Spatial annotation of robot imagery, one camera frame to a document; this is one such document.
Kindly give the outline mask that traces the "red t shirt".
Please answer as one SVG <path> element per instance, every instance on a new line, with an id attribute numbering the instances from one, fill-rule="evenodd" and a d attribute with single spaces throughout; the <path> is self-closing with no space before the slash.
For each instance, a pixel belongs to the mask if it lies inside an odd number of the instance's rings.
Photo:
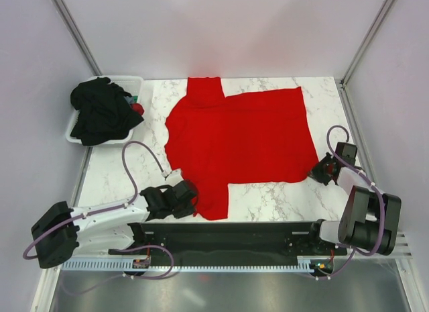
<path id="1" fill-rule="evenodd" d="M 318 163 L 298 87 L 226 96 L 220 78 L 190 78 L 166 127 L 168 162 L 207 220 L 227 217 L 230 184 L 298 183 Z"/>

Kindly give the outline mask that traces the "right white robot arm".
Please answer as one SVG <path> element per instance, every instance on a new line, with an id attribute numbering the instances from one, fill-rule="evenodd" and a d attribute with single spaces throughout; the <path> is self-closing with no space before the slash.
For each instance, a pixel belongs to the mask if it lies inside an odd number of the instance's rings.
<path id="1" fill-rule="evenodd" d="M 307 237 L 308 249 L 322 254 L 331 244 L 388 256 L 395 248 L 402 200 L 380 191 L 362 168 L 355 165 L 357 147 L 339 142 L 334 154 L 326 156 L 309 172 L 318 183 L 334 182 L 348 194 L 338 221 L 319 219 L 312 223 Z"/>

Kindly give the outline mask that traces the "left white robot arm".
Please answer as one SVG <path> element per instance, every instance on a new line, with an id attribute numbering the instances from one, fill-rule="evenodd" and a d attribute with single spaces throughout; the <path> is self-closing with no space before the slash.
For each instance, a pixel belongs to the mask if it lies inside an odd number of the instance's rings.
<path id="1" fill-rule="evenodd" d="M 52 205 L 32 226 L 30 248 L 42 269 L 59 266 L 75 255 L 146 253 L 146 222 L 193 215 L 199 192 L 189 180 L 147 187 L 130 199 L 92 207 Z"/>

